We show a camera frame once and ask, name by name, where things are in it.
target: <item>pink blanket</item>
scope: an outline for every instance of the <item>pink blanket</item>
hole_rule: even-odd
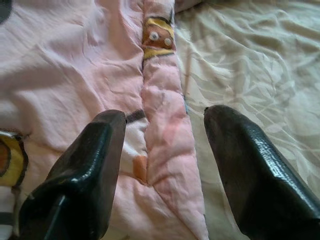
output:
[[[208,239],[173,9],[174,0],[14,1],[0,26],[0,128],[27,136],[19,204],[96,114],[117,109],[132,122],[111,226],[141,240]]]

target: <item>wrinkled sheet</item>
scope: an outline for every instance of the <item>wrinkled sheet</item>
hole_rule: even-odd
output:
[[[25,136],[18,206],[96,114],[138,112],[105,239],[208,239],[174,42],[148,59],[142,46],[148,17],[170,38],[173,9],[173,0],[14,1],[0,26],[0,128]]]
[[[320,198],[319,1],[211,1],[176,15],[176,44],[210,239],[247,239],[232,217],[203,124],[231,106],[264,129]]]

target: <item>white bed sheet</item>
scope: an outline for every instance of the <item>white bed sheet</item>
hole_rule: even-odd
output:
[[[176,16],[210,239],[247,237],[223,191],[204,129],[205,107],[225,104],[256,122],[320,197],[319,3],[203,3]]]

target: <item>cartoon character print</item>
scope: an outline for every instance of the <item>cartoon character print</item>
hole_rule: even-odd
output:
[[[176,46],[170,23],[161,17],[148,18],[144,25],[142,47],[144,59],[173,54]]]

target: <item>cartoon face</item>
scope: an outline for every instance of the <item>cartoon face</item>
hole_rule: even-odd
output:
[[[0,140],[0,176],[4,175],[10,163],[10,149]]]
[[[175,50],[170,32],[160,26],[150,24],[143,33],[143,46]]]

